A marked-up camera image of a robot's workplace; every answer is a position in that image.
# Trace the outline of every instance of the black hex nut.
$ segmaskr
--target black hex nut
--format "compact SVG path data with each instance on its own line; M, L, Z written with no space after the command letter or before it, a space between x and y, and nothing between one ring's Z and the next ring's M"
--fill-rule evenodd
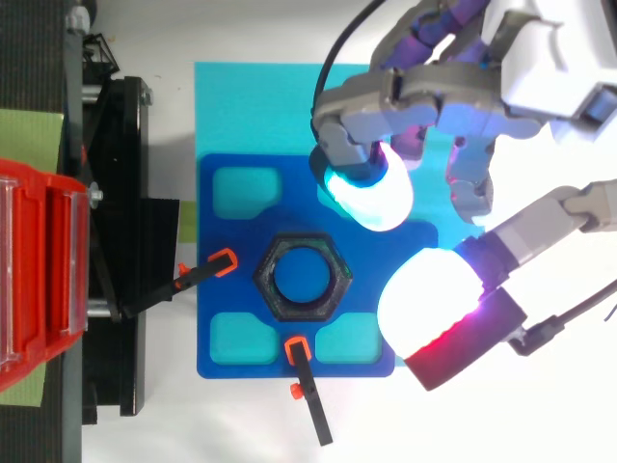
M277 288L274 270L277 262L289 251L310 248L317 251L330 267L330 281L325 292L307 303L287 299ZM338 253L333 240L325 233L280 233L273 239L261 263L253 274L253 281L274 317L279 321L326 321L335 312L353 275L347 262Z

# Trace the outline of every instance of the orange clamp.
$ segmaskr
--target orange clamp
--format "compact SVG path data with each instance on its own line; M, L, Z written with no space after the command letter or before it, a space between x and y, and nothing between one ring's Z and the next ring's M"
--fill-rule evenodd
M221 270L219 273L217 273L215 275L216 278L225 277L228 273L231 273L233 270L238 268L238 256L230 248L222 249L218 253L213 254L208 258L208 262L211 262L214 259L218 259L221 256L228 256L231 259L231 265L228 268Z
M300 400L302 397L305 396L305 392L302 390L302 386L300 386L300 383L293 383L291 386L289 386L289 390L291 391L291 396L296 400Z
M292 365L293 367L296 366L296 362L293 360L293 356L291 355L291 346L298 342L301 343L302 346L305 348L307 359L310 360L312 358L312 355L310 355L309 342L304 336L294 336L293 338L289 338L285 342L285 354L287 354L287 360L289 361L289 364Z
M178 273L179 273L180 277L183 277L184 275L188 274L191 271L191 268L187 267L183 262L181 262L178 265L178 268L179 268L179 272Z

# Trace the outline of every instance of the black cable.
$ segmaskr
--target black cable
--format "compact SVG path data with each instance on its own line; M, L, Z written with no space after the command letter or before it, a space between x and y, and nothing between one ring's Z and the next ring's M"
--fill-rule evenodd
M617 306L613 307L613 310L612 310L612 311L610 311L610 313L608 314L608 317L607 317L607 318L605 318L605 319L604 319L604 321L608 321L608 320L610 320L610 318L611 318L612 316L614 316L616 312L617 312Z
M370 2L366 8L364 8L345 28L345 30L340 34L338 39L336 39L335 44L331 48L328 56L326 57L326 61L324 62L323 67L321 68L321 72L319 72L319 78L317 79L317 85L315 86L315 94L312 99L312 109L310 111L311 114L315 111L315 105L317 104L317 98L323 93L326 88L326 81L328 80L328 75L330 74L330 69L332 69L333 64L335 63L336 56L340 52L340 49L343 45L349 40L351 35L360 27L360 25L366 21L366 19L371 16L375 11L381 7L386 0L373 0Z
M548 344L555 336L566 329L566 323L570 323L575 318L583 315L589 310L596 307L603 300L617 292L617 280L610 285L602 288L590 298L584 300L576 307L568 310L560 316L551 316L537 325L532 326L524 331L521 339L513 338L509 341L510 345L519 355L529 356L540 347ZM608 321L610 317L617 312L617 307L613 309L610 315L604 320Z
M596 307L598 304L600 304L602 301L604 301L605 299L613 295L615 292L617 292L617 280L615 280L610 285L602 288L600 291L598 291L596 294L591 296L589 299L582 301L576 307L560 315L558 317L559 322L563 323L564 325L566 323L571 322L575 318L583 315L584 313Z

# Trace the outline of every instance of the red container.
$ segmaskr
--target red container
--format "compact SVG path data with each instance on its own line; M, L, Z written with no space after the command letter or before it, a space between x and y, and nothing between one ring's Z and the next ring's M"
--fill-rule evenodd
M0 392L86 328L84 185L0 159Z

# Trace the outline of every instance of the metal rod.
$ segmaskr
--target metal rod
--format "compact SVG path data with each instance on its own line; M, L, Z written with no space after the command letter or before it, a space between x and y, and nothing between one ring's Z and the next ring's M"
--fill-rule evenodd
M84 85L81 91L81 101L83 104L96 104L102 86Z
M109 318L112 314L104 299L90 299L88 301L88 318Z

